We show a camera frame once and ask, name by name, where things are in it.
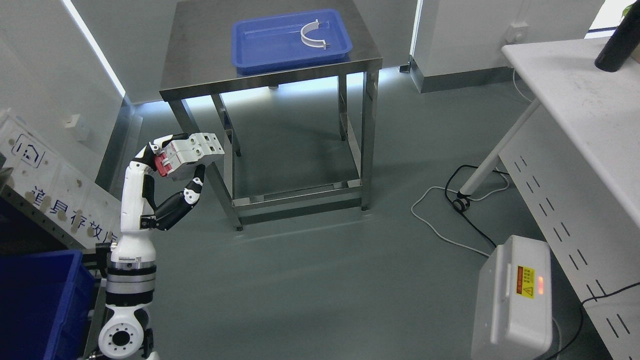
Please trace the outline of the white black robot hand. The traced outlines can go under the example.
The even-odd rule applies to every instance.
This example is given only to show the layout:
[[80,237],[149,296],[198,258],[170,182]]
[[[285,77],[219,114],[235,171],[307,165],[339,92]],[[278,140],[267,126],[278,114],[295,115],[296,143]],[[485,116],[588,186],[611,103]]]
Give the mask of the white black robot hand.
[[155,155],[148,142],[125,170],[121,199],[119,239],[112,242],[112,260],[119,256],[142,256],[156,259],[150,240],[151,230],[166,231],[178,223],[199,202],[205,180],[206,166],[195,168],[190,182],[160,205],[154,202],[153,172],[158,172]]

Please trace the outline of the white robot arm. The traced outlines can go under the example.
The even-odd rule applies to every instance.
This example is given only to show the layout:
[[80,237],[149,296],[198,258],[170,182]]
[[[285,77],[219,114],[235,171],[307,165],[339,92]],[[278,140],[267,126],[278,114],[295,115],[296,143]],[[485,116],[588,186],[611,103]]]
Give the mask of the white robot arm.
[[149,306],[153,303],[157,266],[154,257],[111,258],[114,246],[96,243],[95,252],[105,280],[105,322],[98,335],[103,357],[121,360],[142,351],[144,360],[158,360],[154,349]]

